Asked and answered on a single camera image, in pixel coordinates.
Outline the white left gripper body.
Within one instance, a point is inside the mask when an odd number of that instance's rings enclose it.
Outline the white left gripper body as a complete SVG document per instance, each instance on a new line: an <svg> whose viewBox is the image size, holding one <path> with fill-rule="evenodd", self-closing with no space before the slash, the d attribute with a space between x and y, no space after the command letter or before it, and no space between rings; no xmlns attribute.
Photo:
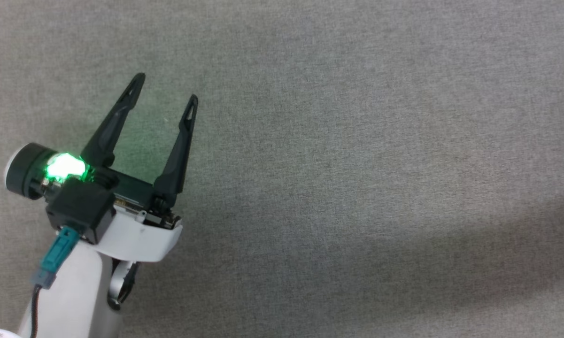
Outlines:
<svg viewBox="0 0 564 338"><path fill-rule="evenodd" d="M82 158L37 143L17 149L5 167L5 187L29 200L43 199L65 180L95 182L115 195L113 221L103 239L91 245L98 253L119 261L158 262L181 235L181 218L171 210L155 208L152 184L110 168L91 167Z"/></svg>

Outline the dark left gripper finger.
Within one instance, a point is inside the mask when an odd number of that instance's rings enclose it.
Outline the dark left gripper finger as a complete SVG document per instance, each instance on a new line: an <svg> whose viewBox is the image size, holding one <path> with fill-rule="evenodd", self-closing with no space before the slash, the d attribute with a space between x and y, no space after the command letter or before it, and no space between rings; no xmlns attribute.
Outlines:
<svg viewBox="0 0 564 338"><path fill-rule="evenodd" d="M84 149L81 151L82 160L91 167L112 166L115 160L114 149L123 130L129 112L138 102L145 74L138 73L130 81L121 96L110 109L103 122L99 125Z"/></svg>
<svg viewBox="0 0 564 338"><path fill-rule="evenodd" d="M174 147L168 156L162 174L153 184L157 210L171 210L175 206L178 195L183 192L198 102L198 97L192 94L179 120L179 133Z"/></svg>

